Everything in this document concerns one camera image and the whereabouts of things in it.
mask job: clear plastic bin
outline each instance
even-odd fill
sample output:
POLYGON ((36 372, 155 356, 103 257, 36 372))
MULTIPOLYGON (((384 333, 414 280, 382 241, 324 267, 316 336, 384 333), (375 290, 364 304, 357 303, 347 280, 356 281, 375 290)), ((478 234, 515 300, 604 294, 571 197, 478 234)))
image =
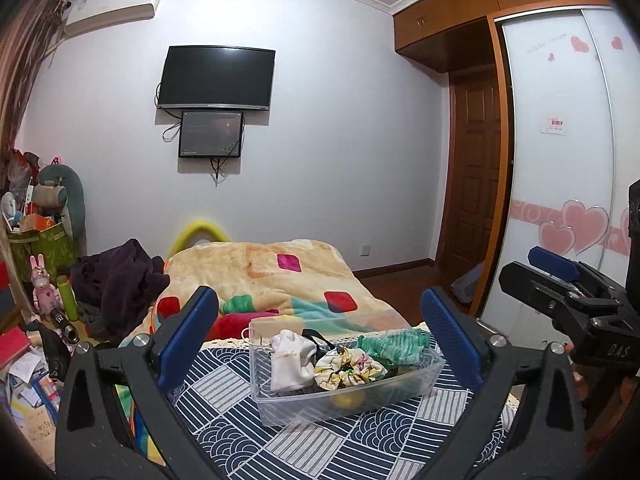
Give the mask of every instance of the clear plastic bin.
POLYGON ((269 339, 283 329, 298 334, 308 328, 326 339, 354 348, 359 335, 386 335, 411 328, 394 310, 372 315, 323 320, 291 320, 262 317, 252 320, 249 330, 251 396, 265 426, 285 426, 293 421, 329 420, 389 406, 430 393, 444 366, 431 348, 424 350, 420 368, 390 379, 326 392, 310 386, 288 394, 271 391, 271 351, 269 339))

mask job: wooden floor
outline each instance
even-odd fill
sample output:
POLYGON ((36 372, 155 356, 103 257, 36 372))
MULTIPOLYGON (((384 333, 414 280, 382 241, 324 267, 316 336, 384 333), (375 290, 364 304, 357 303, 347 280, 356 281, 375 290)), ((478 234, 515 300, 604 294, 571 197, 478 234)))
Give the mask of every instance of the wooden floor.
MULTIPOLYGON (((361 278, 360 281, 373 296, 391 305, 411 326, 415 326, 422 321, 420 316, 422 293, 430 286, 439 285, 451 296, 450 285, 457 277, 444 274, 435 267, 423 266, 371 278, 361 278)), ((468 313, 468 306, 457 301, 456 303, 462 312, 468 313)))

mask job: pink rabbit toy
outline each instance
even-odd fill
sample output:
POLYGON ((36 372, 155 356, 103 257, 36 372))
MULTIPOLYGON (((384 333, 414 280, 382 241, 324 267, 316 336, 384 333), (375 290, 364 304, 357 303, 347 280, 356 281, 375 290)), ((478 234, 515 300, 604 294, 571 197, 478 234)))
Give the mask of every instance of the pink rabbit toy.
POLYGON ((49 273, 44 267, 44 256, 38 254, 37 264, 35 256, 31 256, 29 261, 31 262, 31 283, 33 283, 33 304, 37 311, 49 318, 51 310, 60 308, 62 305, 60 294, 49 281, 49 273))

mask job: small wall-mounted monitor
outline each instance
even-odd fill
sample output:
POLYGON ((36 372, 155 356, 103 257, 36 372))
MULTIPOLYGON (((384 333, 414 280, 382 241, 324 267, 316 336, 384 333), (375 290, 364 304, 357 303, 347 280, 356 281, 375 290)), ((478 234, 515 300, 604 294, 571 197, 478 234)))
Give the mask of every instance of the small wall-mounted monitor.
POLYGON ((242 149, 241 113, 213 110, 182 112, 180 158, 238 158, 242 149))
POLYGON ((276 52, 237 46, 170 46, 158 108, 268 110, 276 52))

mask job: white air conditioner unit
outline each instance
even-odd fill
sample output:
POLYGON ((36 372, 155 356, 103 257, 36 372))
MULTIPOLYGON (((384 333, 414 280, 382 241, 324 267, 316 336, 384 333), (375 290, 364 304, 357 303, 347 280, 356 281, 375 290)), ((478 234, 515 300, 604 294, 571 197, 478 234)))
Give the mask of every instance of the white air conditioner unit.
POLYGON ((118 23, 148 20, 156 15, 160 0, 78 0, 66 20, 65 36, 77 36, 118 23))

